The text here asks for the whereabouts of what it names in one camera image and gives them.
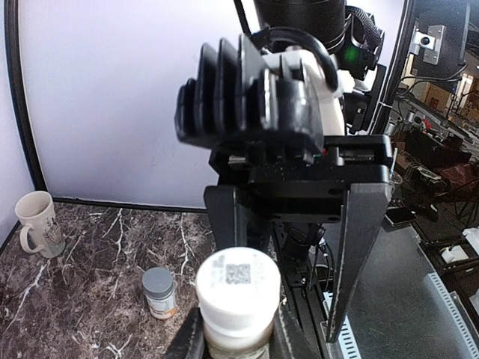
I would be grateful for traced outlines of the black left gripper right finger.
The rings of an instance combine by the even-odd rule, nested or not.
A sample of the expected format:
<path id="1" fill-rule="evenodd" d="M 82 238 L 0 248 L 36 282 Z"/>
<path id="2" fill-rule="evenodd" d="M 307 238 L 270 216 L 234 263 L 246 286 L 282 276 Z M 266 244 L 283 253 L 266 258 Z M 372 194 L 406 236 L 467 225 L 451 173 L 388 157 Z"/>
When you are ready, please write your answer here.
<path id="1" fill-rule="evenodd" d="M 305 338 L 294 316 L 288 309 L 278 308 L 273 319 L 271 358 L 321 358 Z"/>

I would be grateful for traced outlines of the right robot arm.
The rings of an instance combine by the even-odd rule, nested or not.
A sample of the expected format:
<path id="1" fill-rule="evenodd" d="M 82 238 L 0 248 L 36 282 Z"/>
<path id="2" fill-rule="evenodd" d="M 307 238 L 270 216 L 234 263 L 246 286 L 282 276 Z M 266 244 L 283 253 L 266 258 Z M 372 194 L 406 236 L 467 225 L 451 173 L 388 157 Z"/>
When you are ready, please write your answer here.
<path id="1" fill-rule="evenodd" d="M 391 144 L 345 132 L 355 82 L 336 60 L 351 23 L 343 1 L 256 1 L 258 32 L 235 6 L 239 43 L 202 46 L 177 135 L 211 152 L 216 247 L 265 251 L 275 238 L 305 336 L 334 343 L 390 201 Z"/>

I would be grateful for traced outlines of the orange pill bottle grey cap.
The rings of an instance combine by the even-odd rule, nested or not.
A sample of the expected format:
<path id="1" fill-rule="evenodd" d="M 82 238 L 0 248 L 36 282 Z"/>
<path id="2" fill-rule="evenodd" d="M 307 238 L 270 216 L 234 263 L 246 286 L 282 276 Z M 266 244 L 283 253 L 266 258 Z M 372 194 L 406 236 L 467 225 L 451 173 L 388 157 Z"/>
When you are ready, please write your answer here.
<path id="1" fill-rule="evenodd" d="M 174 278 L 163 267 L 148 269 L 141 280 L 150 313 L 156 319 L 170 319 L 177 311 Z"/>

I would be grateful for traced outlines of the white pill bottle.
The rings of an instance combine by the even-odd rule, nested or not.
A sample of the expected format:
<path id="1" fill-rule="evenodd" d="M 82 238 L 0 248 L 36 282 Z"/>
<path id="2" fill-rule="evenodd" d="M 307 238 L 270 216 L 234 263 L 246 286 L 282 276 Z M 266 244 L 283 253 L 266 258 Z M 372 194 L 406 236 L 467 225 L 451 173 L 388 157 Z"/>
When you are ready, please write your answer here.
<path id="1" fill-rule="evenodd" d="M 247 247 L 217 251 L 199 267 L 195 285 L 210 357 L 269 357 L 281 289 L 272 258 Z"/>

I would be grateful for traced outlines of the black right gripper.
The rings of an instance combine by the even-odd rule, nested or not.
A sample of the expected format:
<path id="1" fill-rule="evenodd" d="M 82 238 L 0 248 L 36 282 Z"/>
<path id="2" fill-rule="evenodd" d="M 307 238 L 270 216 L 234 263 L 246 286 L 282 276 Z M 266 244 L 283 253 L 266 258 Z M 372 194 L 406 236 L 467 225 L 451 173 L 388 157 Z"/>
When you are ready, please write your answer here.
<path id="1" fill-rule="evenodd" d="M 326 341 L 334 343 L 391 199 L 391 163 L 384 135 L 328 136 L 312 163 L 261 149 L 232 165 L 227 150 L 213 150 L 210 165 L 219 182 L 205 188 L 204 202 L 216 250 L 266 253 L 272 221 L 342 221 L 326 331 Z"/>

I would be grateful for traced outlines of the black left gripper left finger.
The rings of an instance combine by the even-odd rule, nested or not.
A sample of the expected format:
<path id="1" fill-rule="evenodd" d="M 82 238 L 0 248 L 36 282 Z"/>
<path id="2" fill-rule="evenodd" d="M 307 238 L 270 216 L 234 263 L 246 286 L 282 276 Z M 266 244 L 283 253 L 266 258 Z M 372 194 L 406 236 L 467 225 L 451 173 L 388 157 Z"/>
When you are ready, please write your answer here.
<path id="1" fill-rule="evenodd" d="M 203 319 L 198 308 L 192 308 L 167 348 L 167 359 L 201 359 L 205 357 Z"/>

